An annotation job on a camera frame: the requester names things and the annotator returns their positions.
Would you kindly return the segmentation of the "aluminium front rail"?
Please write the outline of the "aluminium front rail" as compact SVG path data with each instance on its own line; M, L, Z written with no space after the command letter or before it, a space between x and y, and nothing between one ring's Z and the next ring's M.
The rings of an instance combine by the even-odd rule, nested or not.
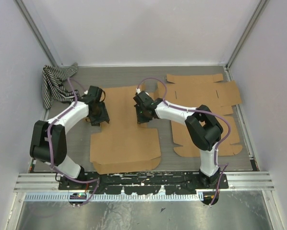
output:
M197 191L220 190L273 190L274 185L267 172L226 172L210 185L200 182L197 172L136 172L100 175L88 172L88 179L98 179L97 194L132 193L194 194ZM14 191L44 192L67 190L93 190L95 183L77 184L54 173L22 173L18 176Z

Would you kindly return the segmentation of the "brown cardboard box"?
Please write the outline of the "brown cardboard box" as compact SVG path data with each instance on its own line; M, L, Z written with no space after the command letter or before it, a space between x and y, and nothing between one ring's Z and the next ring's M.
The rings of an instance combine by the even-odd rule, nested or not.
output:
M90 162L99 174L155 169L161 161L158 130L138 124L135 86L106 88L109 123L90 137Z

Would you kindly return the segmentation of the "black white striped cloth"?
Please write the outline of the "black white striped cloth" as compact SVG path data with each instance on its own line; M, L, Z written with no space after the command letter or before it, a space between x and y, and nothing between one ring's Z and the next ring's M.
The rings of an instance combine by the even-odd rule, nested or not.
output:
M75 62L69 67L61 68L45 65L42 69L42 100L43 107L48 110L54 101L70 104L74 100L73 91L68 91L63 82L71 78L78 71L78 64Z

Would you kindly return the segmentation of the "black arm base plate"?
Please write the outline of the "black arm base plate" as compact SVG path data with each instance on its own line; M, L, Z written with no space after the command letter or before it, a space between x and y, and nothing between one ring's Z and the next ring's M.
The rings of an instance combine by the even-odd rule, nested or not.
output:
M97 172L87 172L87 180L99 179L96 194L120 195L125 193L131 195L158 194L162 188L166 195L191 195L196 194L199 189L228 189L227 176L222 175L220 182L216 179L208 185L201 181L198 172L132 172L100 175Z

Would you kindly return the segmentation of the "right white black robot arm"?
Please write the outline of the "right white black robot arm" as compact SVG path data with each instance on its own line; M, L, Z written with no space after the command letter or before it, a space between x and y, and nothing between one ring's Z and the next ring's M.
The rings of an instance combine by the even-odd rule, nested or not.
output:
M137 122L148 123L153 119L166 119L184 125L193 144L200 150L201 165L199 180L206 189L218 183L218 143L223 128L209 108L198 108L172 104L161 98L153 99L147 92L136 89L134 96Z

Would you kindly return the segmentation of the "left aluminium corner post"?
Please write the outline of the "left aluminium corner post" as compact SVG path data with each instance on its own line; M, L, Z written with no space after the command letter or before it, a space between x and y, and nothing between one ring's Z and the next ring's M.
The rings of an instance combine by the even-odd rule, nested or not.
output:
M34 2L32 0L15 0L14 2L51 64L55 67L64 67Z

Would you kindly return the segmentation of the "right aluminium corner post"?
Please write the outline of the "right aluminium corner post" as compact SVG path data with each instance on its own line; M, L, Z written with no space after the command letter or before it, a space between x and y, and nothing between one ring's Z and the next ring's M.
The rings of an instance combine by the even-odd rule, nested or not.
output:
M246 40L250 36L252 30L254 29L255 25L257 24L261 14L263 13L265 7L268 5L269 0L260 0L257 6L254 9L237 45L235 46L232 55L230 56L227 64L225 65L226 70L229 71L231 66L233 65L236 57L238 56L239 52L241 51L243 45L245 44Z

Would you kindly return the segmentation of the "aluminium corner post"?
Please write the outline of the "aluminium corner post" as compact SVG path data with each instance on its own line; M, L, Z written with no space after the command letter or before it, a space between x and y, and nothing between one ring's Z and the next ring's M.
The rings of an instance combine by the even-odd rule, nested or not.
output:
M51 64L55 67L64 67L34 2L32 0L15 0L14 2Z
M254 9L237 45L235 46L232 55L230 56L227 64L225 65L226 70L229 71L231 66L233 65L236 57L238 56L239 52L241 51L243 45L245 44L246 40L250 36L252 30L254 29L255 25L257 24L261 14L263 13L265 7L268 5L269 0L260 0L257 6Z

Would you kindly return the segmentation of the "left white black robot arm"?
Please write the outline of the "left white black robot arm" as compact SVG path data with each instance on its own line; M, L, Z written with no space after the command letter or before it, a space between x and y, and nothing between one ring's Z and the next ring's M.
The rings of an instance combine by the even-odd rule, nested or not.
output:
M103 89L90 86L84 95L76 97L60 114L34 124L30 146L31 158L49 165L55 172L63 175L75 190L81 190L86 184L96 180L88 181L84 168L67 155L66 134L83 119L92 126L99 126L102 122L109 123L105 97Z

